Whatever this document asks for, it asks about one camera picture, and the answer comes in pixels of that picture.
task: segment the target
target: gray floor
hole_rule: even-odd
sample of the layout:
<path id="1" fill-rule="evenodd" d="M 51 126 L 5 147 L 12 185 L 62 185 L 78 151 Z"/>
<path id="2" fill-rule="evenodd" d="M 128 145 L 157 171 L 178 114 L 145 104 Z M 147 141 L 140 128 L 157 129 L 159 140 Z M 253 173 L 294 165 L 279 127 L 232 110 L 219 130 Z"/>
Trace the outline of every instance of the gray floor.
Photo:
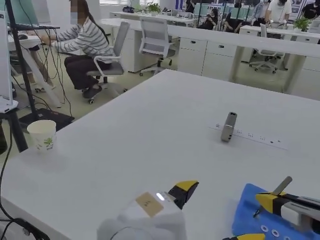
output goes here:
<path id="1" fill-rule="evenodd" d="M 44 60 L 45 59 L 45 55 L 44 53 L 41 51 L 39 51 L 39 55 L 40 57 Z M 54 61 L 57 64 L 57 54 L 53 53 L 54 56 Z M 63 79 L 63 88 L 65 90 L 65 94 L 67 96 L 67 98 L 69 99 L 70 103 L 71 103 L 71 112 L 72 115 L 75 117 L 75 119 L 80 119 L 81 117 L 83 117 L 84 115 L 90 113 L 91 111 L 93 111 L 94 109 L 104 105 L 105 103 L 109 102 L 110 100 L 112 100 L 111 95 L 108 94 L 107 91 L 102 92 L 101 94 L 99 94 L 96 99 L 95 99 L 95 103 L 93 105 L 89 105 L 87 103 L 87 101 L 85 99 L 82 98 L 82 93 L 80 91 L 77 91 L 74 89 L 67 73 L 65 70 L 65 67 L 63 65 L 63 61 L 64 58 L 66 57 L 65 55 L 60 54 L 61 56 L 61 61 L 62 61 L 62 71 L 59 69 L 59 75 L 60 78 Z M 59 82 L 59 78 L 56 75 L 57 70 L 55 68 L 54 65 L 54 61 L 53 61 L 53 57 L 51 56 L 51 53 L 49 53 L 49 57 L 48 57 L 48 70 L 49 70 L 49 75 L 53 78 L 53 82 L 56 85 L 56 88 L 54 89 L 54 92 L 56 93 L 56 95 L 59 97 L 59 99 L 63 102 L 64 101 L 64 95 L 63 95 L 63 91 L 62 91 L 62 86 Z M 169 68 L 169 69 L 173 69 L 176 70 L 177 69 L 177 56 L 173 58 L 173 63 L 172 66 L 168 65 L 169 61 L 165 60 L 163 62 L 163 67 L 165 68 Z M 256 88 L 261 88 L 261 89 L 267 89 L 267 90 L 271 90 L 271 91 L 276 91 L 276 92 L 282 92 L 282 86 L 283 86 L 283 76 L 284 76 L 285 72 L 279 70 L 276 74 L 272 74 L 269 70 L 261 70 L 259 72 L 255 72 L 254 68 L 250 68 L 248 66 L 248 64 L 244 64 L 242 63 L 238 72 L 238 76 L 237 76 L 237 83 L 240 84 L 244 84 L 244 85 L 248 85 L 248 86 L 252 86 L 252 87 L 256 87 Z M 121 84 L 124 88 L 127 89 L 131 89 L 133 87 L 135 87 L 136 85 L 142 83 L 143 81 L 147 80 L 148 78 L 150 78 L 152 76 L 152 73 L 145 73 L 142 77 L 139 76 L 138 73 L 125 73 L 122 76 L 119 77 L 111 77 L 109 78 L 110 82 L 115 82 L 118 84 Z M 18 82 L 22 83 L 22 77 L 18 76 L 17 77 Z M 20 96 L 21 98 L 25 97 L 23 96 L 23 94 L 25 94 L 22 91 L 18 91 L 18 93 L 22 96 Z M 46 93 L 34 93 L 36 96 L 43 98 L 45 101 L 48 102 L 48 104 L 50 103 Z M 39 99 L 36 99 L 36 103 L 41 103 L 42 101 Z M 36 104 L 37 108 L 42 108 L 41 104 Z M 64 113 L 64 114 L 70 114 L 70 106 L 68 103 L 63 104 L 63 106 L 59 109 L 52 107 L 53 110 Z M 25 108 L 22 109 L 18 112 L 18 115 L 20 117 L 29 114 L 30 113 L 30 109 L 29 108 Z M 7 141 L 9 140 L 9 126 L 6 122 L 3 123 L 3 129 L 5 132 L 5 135 L 7 136 Z M 25 137 L 27 139 L 27 143 L 29 146 L 32 146 L 32 141 L 31 138 L 29 137 L 28 134 L 25 134 Z M 10 157 L 15 156 L 18 153 L 18 150 L 15 146 L 15 144 L 13 144 L 13 148 L 12 151 L 10 153 Z M 3 160 L 5 159 L 6 154 L 2 154 L 0 156 L 0 163 L 3 162 Z"/>

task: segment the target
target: gray device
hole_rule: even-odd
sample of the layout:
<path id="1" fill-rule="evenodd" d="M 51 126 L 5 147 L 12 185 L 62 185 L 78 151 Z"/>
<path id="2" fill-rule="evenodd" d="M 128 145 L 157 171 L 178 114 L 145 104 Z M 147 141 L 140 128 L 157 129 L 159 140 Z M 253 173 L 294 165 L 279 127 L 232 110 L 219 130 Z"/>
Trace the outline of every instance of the gray device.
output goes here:
<path id="1" fill-rule="evenodd" d="M 223 142 L 229 142 L 231 140 L 236 125 L 236 120 L 237 114 L 235 112 L 229 112 L 221 133 L 221 140 Z"/>

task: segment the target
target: electrical outlet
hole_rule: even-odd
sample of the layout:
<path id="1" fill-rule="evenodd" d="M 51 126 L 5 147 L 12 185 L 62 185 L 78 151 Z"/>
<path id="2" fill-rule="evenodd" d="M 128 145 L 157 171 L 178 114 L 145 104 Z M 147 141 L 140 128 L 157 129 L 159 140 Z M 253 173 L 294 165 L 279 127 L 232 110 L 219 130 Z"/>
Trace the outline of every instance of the electrical outlet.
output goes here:
<path id="1" fill-rule="evenodd" d="M 222 131 L 223 124 L 217 123 L 215 127 L 210 127 L 211 129 Z M 266 137 L 261 134 L 256 134 L 246 131 L 242 131 L 241 129 L 234 129 L 233 131 L 234 136 L 238 136 L 241 138 L 249 139 L 251 141 L 255 141 L 258 143 L 266 144 L 275 148 L 288 150 L 288 145 L 283 140 L 276 138 L 276 137 Z"/>

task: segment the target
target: paper cup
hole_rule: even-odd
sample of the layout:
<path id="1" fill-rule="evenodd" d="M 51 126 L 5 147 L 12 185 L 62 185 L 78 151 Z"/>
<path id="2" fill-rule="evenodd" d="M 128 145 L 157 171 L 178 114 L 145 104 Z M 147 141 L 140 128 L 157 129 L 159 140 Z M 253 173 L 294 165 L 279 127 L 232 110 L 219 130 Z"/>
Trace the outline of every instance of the paper cup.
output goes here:
<path id="1" fill-rule="evenodd" d="M 56 123 L 51 120 L 39 120 L 27 128 L 35 147 L 40 153 L 51 152 L 57 146 Z"/>

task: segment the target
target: screen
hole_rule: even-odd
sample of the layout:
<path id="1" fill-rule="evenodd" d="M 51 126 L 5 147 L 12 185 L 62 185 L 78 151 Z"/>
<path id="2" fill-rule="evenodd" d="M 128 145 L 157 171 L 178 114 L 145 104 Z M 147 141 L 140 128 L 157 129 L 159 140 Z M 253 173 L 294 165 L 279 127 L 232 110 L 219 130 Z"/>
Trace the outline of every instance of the screen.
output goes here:
<path id="1" fill-rule="evenodd" d="M 32 0 L 10 0 L 13 10 L 13 15 L 16 24 L 24 25 L 38 25 L 37 16 L 35 13 Z M 5 9 L 6 0 L 0 0 L 0 10 Z"/>

